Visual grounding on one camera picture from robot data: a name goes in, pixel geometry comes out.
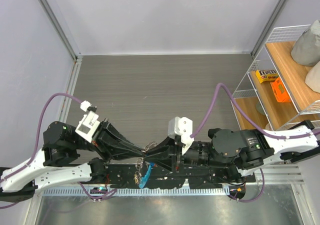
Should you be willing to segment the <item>large silver keyring with keys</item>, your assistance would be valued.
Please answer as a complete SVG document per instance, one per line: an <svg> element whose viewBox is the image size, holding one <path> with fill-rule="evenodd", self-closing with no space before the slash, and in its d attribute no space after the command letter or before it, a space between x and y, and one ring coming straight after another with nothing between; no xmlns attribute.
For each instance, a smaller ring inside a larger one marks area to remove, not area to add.
<svg viewBox="0 0 320 225"><path fill-rule="evenodd" d="M136 171L134 173L134 182L139 189L143 189L146 186L154 166L154 163L146 162L142 157L137 159L135 164Z"/></svg>

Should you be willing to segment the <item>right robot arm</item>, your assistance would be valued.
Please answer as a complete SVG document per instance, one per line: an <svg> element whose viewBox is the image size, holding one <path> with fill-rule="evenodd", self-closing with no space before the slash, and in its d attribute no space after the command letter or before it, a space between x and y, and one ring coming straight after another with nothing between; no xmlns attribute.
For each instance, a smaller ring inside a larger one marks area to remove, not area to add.
<svg viewBox="0 0 320 225"><path fill-rule="evenodd" d="M309 120L282 131L213 128L208 130L208 137L210 142L194 141L186 152L182 143L167 137L148 150L144 160L171 172L186 167L221 169L223 177L238 183L266 165L299 162L320 152Z"/></svg>

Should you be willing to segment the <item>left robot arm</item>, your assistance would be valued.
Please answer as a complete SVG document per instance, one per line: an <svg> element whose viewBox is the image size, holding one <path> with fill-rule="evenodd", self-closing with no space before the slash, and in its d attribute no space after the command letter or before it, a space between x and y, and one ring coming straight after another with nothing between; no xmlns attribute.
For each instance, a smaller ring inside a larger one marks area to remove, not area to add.
<svg viewBox="0 0 320 225"><path fill-rule="evenodd" d="M0 169L0 200L19 203L50 187L107 181L112 160L142 158L145 151L108 121L77 127L55 121L43 133L43 147L16 167Z"/></svg>

